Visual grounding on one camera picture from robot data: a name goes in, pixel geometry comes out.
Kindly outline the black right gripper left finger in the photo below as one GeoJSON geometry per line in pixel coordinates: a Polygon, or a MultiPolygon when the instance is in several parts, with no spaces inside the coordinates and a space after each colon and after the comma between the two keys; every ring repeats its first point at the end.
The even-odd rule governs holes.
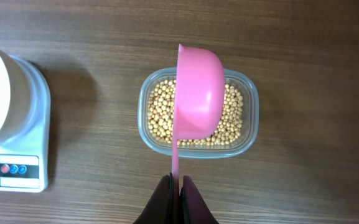
{"type": "Polygon", "coordinates": [[[161,178],[148,203],[134,224],[174,223],[174,179],[172,174],[161,178]]]}

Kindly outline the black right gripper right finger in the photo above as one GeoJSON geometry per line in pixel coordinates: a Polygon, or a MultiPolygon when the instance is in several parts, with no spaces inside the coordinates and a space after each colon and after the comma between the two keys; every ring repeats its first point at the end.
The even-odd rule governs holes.
{"type": "Polygon", "coordinates": [[[194,181],[187,175],[184,176],[180,192],[179,223],[218,224],[194,181]]]}

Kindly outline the pink plastic scoop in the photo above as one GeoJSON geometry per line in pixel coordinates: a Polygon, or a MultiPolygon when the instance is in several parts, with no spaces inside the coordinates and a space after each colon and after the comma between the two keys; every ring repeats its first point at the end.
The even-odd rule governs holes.
{"type": "Polygon", "coordinates": [[[220,59],[206,49],[179,45],[172,130],[174,195],[179,194],[177,141],[203,139],[217,128],[223,111],[224,69],[220,59]]]}

